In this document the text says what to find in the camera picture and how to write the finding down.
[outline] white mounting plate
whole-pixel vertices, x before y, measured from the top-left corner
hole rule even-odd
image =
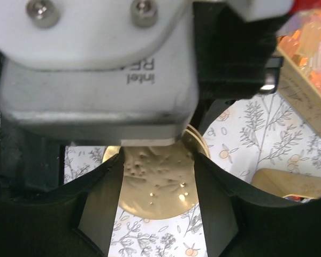
[[[49,29],[33,25],[27,0],[0,1],[0,51],[40,70],[115,69],[150,56],[162,45],[189,0],[158,0],[158,22],[133,25],[132,0],[53,0],[59,22]]]

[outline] floral tablecloth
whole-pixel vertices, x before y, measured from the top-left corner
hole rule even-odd
[[[236,102],[204,135],[211,159],[250,183],[261,168],[321,177],[321,138],[280,95]],[[68,147],[65,181],[100,165],[105,147]],[[206,257],[200,207],[166,220],[146,220],[118,208],[109,257]]]

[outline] gold plate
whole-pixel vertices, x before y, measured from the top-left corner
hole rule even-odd
[[[103,162],[117,154],[107,147]],[[150,220],[176,217],[198,203],[193,151],[209,156],[202,136],[188,126],[182,139],[165,147],[124,147],[124,179],[119,206]]]

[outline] silver bolt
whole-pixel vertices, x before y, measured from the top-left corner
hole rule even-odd
[[[151,27],[158,20],[158,6],[155,0],[134,0],[131,4],[133,23],[138,27]]]
[[[30,0],[26,11],[38,28],[50,28],[59,20],[59,12],[51,0]]]
[[[262,95],[268,95],[271,94],[276,87],[276,80],[274,78],[274,75],[271,73],[267,73],[265,75],[265,84],[261,87],[259,90],[259,93]]]

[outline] metal bolt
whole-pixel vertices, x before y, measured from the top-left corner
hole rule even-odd
[[[155,0],[134,0],[131,4],[133,23],[138,27],[151,27],[158,20],[158,6]]]
[[[267,73],[265,75],[265,84],[259,90],[260,94],[268,95],[273,93],[273,90],[276,88],[276,80],[273,74]]]
[[[26,11],[38,28],[50,28],[59,20],[59,12],[51,0],[30,0]]]

